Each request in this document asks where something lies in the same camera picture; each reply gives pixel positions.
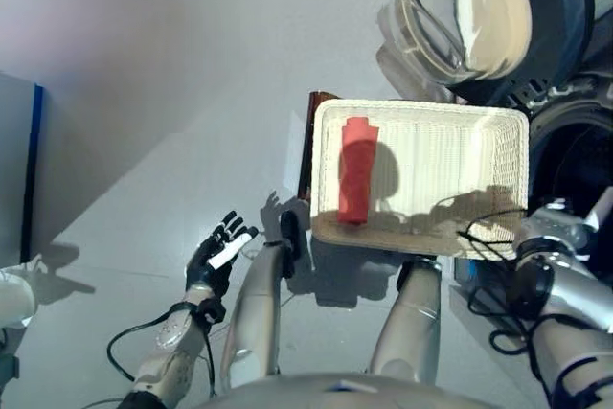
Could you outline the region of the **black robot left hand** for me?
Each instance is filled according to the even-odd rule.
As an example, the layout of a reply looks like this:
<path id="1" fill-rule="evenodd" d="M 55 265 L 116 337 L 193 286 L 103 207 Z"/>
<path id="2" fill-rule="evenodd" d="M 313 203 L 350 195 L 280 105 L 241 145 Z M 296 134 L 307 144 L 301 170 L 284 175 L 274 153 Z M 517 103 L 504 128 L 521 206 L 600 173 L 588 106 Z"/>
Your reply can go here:
<path id="1" fill-rule="evenodd" d="M 240 250 L 259 234 L 247 226 L 236 211 L 227 214 L 194 251 L 186 265 L 186 290 L 206 285 L 222 298 L 230 285 L 230 275 Z"/>

